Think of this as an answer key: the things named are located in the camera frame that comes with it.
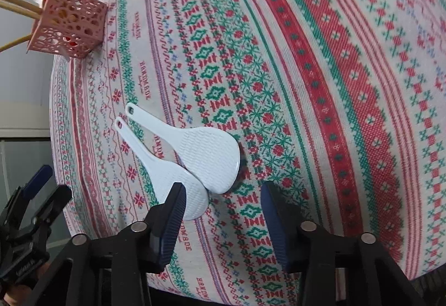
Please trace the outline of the person left hand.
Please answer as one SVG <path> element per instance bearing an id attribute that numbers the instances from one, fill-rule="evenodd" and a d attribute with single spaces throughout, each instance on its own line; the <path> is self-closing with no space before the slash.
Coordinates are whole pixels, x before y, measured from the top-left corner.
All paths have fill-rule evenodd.
<path id="1" fill-rule="evenodd" d="M 46 262 L 45 264 L 43 264 L 40 269 L 33 273 L 33 277 L 36 279 L 41 278 L 42 275 L 49 269 L 50 265 L 50 262 Z M 10 290 L 5 294 L 2 301 L 5 305 L 20 306 L 23 302 L 25 302 L 32 291 L 33 289 L 31 287 L 28 287 L 27 285 L 20 284 L 12 286 Z"/>

